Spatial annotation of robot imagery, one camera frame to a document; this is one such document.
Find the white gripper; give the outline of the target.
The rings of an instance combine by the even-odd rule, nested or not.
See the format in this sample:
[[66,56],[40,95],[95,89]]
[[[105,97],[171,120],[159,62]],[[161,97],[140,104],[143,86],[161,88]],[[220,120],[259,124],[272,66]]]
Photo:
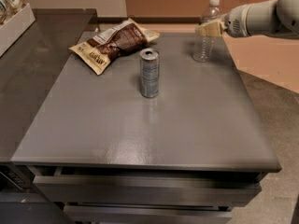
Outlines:
[[220,19],[200,24],[195,32],[200,36],[217,37],[226,32],[231,37],[247,37],[247,14],[249,5],[233,8]]

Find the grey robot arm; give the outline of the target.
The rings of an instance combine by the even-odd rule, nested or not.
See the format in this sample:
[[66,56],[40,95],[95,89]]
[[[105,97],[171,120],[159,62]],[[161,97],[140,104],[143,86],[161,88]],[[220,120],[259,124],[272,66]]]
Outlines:
[[220,18],[200,24],[195,33],[217,37],[265,35],[274,38],[299,38],[299,0],[269,0],[233,8]]

